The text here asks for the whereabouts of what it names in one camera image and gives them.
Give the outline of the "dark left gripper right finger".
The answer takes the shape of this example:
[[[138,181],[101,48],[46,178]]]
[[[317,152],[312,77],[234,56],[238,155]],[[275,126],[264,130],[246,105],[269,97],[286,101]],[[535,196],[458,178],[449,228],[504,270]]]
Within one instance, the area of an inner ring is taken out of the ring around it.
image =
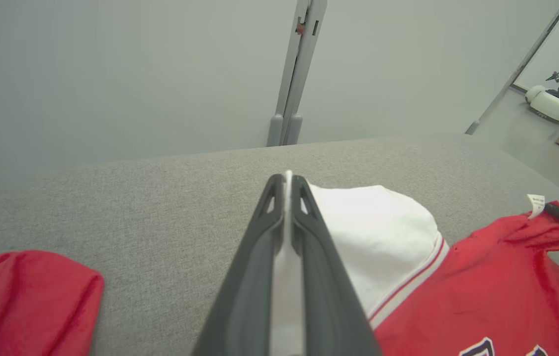
[[[305,356],[380,356],[382,351],[302,176],[290,179],[289,228],[301,260]]]

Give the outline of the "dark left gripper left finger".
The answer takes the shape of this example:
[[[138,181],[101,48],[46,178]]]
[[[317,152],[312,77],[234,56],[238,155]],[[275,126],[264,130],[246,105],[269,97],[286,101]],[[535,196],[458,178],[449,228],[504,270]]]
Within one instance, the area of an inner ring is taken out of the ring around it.
[[[192,355],[269,354],[273,266],[282,247],[283,196],[283,176],[270,176]]]

